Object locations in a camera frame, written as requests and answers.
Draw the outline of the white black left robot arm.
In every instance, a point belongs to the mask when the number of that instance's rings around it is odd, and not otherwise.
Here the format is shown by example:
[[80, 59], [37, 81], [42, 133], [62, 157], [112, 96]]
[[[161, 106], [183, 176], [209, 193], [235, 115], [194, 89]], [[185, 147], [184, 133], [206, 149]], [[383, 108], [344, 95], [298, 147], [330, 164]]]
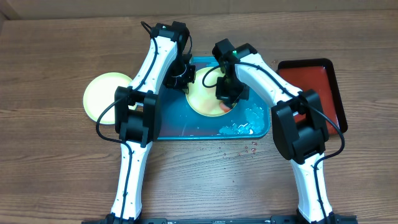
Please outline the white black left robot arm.
[[117, 87], [114, 102], [115, 130], [121, 145], [121, 170], [116, 198], [104, 223], [137, 223], [142, 212], [142, 184], [150, 149], [160, 133], [161, 88], [188, 91], [195, 79], [192, 54], [184, 48], [190, 40], [186, 24], [151, 27], [141, 23], [150, 35], [150, 49], [138, 74], [127, 87]]

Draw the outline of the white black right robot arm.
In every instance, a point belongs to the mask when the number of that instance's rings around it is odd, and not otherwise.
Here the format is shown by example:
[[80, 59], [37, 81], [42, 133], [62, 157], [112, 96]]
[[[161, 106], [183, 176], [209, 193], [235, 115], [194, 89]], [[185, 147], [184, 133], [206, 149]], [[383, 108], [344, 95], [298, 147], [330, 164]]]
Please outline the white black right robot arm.
[[224, 73], [215, 84], [217, 99], [230, 107], [254, 90], [270, 106], [274, 144], [294, 173], [299, 222], [330, 223], [333, 209], [323, 176], [330, 119], [323, 114], [319, 95], [278, 76], [250, 44], [234, 47], [224, 39], [212, 54]]

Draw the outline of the yellow plate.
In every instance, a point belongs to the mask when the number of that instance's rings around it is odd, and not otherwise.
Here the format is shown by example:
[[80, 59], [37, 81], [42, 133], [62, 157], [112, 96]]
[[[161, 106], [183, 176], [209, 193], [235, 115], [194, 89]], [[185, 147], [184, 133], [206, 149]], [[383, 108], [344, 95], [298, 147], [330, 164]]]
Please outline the yellow plate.
[[216, 98], [216, 88], [206, 88], [202, 84], [203, 77], [210, 69], [211, 67], [205, 67], [195, 72], [195, 82], [188, 84], [189, 94], [186, 94], [186, 99], [190, 107], [203, 116], [223, 116], [226, 113], [220, 109], [222, 101]]
[[127, 87], [132, 79], [118, 72], [104, 73], [87, 86], [83, 95], [83, 107], [90, 119], [97, 122], [100, 114], [114, 102], [117, 87]]

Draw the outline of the green and orange sponge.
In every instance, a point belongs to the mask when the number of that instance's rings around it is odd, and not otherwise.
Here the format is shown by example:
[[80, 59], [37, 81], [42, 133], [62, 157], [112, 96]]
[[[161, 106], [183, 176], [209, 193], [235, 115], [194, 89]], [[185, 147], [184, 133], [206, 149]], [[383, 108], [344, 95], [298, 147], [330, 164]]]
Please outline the green and orange sponge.
[[223, 102], [220, 103], [220, 109], [221, 109], [224, 113], [228, 113], [229, 111], [232, 110], [231, 107], [225, 105]]

